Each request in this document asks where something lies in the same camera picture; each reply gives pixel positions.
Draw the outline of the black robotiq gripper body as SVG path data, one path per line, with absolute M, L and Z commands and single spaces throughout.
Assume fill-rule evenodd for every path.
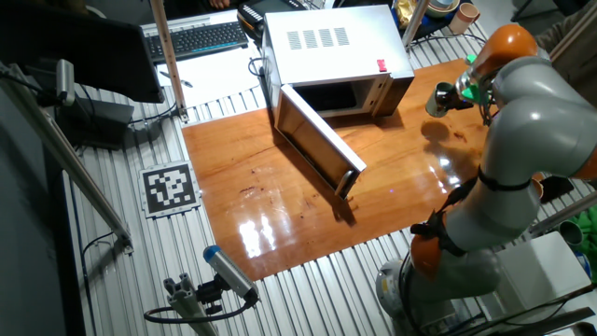
M 467 101 L 465 98 L 462 98 L 457 89 L 453 86 L 453 95 L 450 98 L 454 101 L 454 106 L 453 109 L 455 110 L 463 110 L 463 109 L 468 109 L 474 106 L 473 103 Z

